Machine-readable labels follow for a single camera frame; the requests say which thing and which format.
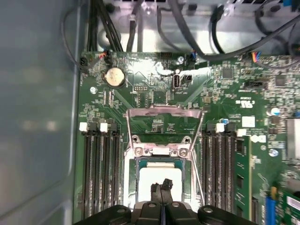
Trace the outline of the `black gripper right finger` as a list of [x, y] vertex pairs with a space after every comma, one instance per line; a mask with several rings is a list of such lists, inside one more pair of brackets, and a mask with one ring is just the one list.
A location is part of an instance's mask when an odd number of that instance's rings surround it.
[[173, 201], [173, 181], [165, 179], [162, 184], [162, 204], [168, 225], [254, 225], [255, 223], [228, 211], [210, 205], [194, 212], [188, 204]]

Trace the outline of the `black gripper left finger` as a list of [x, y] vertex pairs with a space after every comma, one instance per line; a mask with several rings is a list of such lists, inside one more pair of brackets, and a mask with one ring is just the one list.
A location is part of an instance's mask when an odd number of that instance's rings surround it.
[[161, 184], [151, 185], [151, 200], [138, 202], [134, 209], [115, 205], [77, 222], [77, 225], [160, 225], [162, 222]]

